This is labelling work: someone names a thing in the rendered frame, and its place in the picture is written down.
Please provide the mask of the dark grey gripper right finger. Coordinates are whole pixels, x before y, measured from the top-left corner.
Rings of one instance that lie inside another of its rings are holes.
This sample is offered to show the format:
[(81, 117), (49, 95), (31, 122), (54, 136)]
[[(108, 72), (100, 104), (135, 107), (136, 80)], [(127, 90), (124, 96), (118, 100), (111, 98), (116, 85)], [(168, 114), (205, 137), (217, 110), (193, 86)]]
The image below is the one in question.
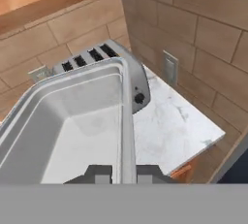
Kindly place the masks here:
[(176, 180), (165, 176), (158, 165), (137, 165), (137, 184), (164, 183), (176, 183)]

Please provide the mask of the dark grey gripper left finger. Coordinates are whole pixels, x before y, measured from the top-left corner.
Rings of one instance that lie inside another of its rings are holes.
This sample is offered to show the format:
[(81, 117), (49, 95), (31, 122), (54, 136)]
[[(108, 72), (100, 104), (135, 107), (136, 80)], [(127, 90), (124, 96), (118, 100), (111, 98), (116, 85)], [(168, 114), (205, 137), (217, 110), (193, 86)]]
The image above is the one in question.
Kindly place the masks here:
[(89, 165), (85, 174), (66, 184), (112, 184), (112, 165)]

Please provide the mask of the white plastic tupperware container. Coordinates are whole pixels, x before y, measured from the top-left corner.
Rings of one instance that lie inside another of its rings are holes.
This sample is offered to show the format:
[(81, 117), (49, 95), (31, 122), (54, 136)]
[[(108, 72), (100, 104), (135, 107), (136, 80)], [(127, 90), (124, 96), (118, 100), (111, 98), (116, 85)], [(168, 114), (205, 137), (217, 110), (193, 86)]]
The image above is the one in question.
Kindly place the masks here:
[(119, 57), (32, 85), (0, 125), (0, 184), (63, 184), (91, 165), (136, 182), (132, 87)]

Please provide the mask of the wooden base cabinet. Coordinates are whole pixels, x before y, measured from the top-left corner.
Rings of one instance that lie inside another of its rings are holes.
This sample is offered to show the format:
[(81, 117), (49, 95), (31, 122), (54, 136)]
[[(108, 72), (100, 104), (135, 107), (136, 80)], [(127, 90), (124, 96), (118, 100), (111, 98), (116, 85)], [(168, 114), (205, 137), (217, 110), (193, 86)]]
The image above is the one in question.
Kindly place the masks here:
[(231, 148), (232, 145), (226, 139), (223, 139), (179, 169), (174, 170), (170, 177), (181, 183), (192, 183), (197, 176), (207, 178), (207, 175), (211, 176), (218, 168)]

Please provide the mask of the dark appliance with grey edge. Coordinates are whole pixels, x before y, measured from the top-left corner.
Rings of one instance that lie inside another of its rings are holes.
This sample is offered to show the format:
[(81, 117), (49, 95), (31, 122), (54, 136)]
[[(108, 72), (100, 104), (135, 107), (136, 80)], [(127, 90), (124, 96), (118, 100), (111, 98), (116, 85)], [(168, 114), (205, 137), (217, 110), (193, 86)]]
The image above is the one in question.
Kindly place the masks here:
[(248, 184), (248, 133), (234, 144), (209, 182)]

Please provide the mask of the silver four-slot toaster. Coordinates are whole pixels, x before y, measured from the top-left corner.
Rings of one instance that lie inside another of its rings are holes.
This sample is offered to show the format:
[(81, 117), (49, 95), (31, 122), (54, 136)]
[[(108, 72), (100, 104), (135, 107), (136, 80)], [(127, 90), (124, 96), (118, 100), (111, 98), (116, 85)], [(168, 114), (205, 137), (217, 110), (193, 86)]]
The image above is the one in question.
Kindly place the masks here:
[(129, 66), (133, 113), (137, 113), (145, 108), (151, 100), (146, 72), (143, 65), (129, 50), (112, 39), (105, 40), (93, 47), (85, 48), (76, 55), (58, 62), (52, 67), (52, 73), (54, 75), (65, 73), (112, 57), (124, 59)]

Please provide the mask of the grey wall power outlet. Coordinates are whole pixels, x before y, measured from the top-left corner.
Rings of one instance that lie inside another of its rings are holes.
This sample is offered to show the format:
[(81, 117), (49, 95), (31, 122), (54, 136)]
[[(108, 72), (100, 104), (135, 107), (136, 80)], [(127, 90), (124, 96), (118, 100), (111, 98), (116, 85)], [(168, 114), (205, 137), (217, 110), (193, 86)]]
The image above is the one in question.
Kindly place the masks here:
[(52, 76), (52, 70), (49, 69), (47, 65), (40, 68), (36, 68), (28, 73), (28, 76), (33, 80), (33, 82), (38, 82)]
[(172, 86), (177, 85), (178, 77), (178, 59), (164, 50), (164, 64), (165, 64), (165, 77), (168, 84)]

